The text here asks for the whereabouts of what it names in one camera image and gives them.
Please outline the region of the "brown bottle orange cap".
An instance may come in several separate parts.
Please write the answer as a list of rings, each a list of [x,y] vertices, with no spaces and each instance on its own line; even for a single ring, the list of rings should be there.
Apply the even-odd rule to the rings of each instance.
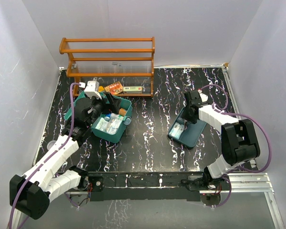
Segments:
[[[121,109],[119,110],[119,115],[121,115],[121,116],[126,116],[126,114],[127,114],[127,110],[126,110],[126,109],[121,108]]]

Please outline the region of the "blue grey divided tray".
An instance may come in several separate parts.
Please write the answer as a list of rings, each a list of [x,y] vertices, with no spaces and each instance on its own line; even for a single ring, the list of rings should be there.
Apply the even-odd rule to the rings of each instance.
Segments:
[[[184,111],[184,108],[185,107],[182,108],[182,110],[178,114],[177,118],[175,119],[174,123],[169,128],[167,136],[169,139],[172,139],[175,142],[182,144],[183,146],[187,147],[188,149],[192,149],[195,147],[196,142],[198,141],[201,133],[203,132],[203,130],[206,126],[206,122],[198,120],[196,124],[192,124],[190,122],[185,121],[182,118],[182,113]],[[184,131],[181,134],[179,139],[173,138],[169,135],[169,132],[175,123],[179,123],[179,124],[184,125]]]

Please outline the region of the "clear plastic bag packet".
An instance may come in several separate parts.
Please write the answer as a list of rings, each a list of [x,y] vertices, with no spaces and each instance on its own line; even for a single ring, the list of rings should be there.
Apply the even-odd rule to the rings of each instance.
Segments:
[[[108,122],[108,126],[106,128],[106,133],[110,134],[110,135],[114,135],[116,134],[116,132],[118,131],[120,125],[122,123],[122,120],[118,120],[118,119],[112,119]]]

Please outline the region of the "white bottle green label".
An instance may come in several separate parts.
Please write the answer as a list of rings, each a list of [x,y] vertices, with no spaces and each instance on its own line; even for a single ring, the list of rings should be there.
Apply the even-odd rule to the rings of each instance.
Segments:
[[[118,120],[122,120],[123,121],[123,116],[122,115],[119,115],[119,114],[113,114],[113,113],[111,113],[111,115],[110,115],[110,118],[111,119],[118,119]]]

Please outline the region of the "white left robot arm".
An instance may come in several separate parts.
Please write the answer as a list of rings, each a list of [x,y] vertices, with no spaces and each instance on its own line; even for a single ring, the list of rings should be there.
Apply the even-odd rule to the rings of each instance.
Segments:
[[[101,115],[118,113],[122,100],[110,93],[71,102],[71,116],[54,146],[22,176],[10,180],[11,212],[19,210],[33,219],[39,219],[49,204],[66,191],[88,187],[88,173],[77,166],[70,167],[58,177],[55,174],[64,162],[91,136],[91,127]]]

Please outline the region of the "white blue-label packet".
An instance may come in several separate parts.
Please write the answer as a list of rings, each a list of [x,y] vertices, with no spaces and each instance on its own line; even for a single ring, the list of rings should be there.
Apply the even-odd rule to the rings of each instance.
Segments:
[[[108,121],[106,121],[104,118],[101,117],[95,129],[105,132],[107,126],[108,126]]]

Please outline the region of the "blue white packet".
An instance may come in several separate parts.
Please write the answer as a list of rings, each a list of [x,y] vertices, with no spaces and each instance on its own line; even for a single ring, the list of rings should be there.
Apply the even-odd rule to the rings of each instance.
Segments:
[[[169,135],[173,138],[179,139],[183,131],[184,131],[184,125],[175,123],[171,128]]]

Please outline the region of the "blue white roll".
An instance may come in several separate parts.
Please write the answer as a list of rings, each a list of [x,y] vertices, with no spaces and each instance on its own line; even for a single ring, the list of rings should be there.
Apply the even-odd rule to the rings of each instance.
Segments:
[[[110,121],[110,115],[107,114],[104,119],[105,119],[105,121],[109,122]]]

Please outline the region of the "green plastic medicine box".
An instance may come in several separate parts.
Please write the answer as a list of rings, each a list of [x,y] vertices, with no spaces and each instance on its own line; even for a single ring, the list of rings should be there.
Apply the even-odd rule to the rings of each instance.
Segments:
[[[81,92],[73,103],[74,113],[69,109],[64,117],[66,124],[61,134],[72,132],[71,138],[79,145],[91,134],[118,143],[131,122],[132,103],[110,93],[100,93],[100,96],[89,98]]]

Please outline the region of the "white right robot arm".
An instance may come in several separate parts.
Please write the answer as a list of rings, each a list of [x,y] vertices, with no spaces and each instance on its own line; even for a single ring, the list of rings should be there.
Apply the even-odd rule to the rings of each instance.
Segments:
[[[192,124],[199,120],[206,122],[221,135],[222,154],[204,169],[201,178],[194,180],[196,185],[214,189],[225,174],[260,156],[254,124],[249,119],[239,120],[215,111],[197,90],[188,91],[184,96],[186,106],[182,118]]]

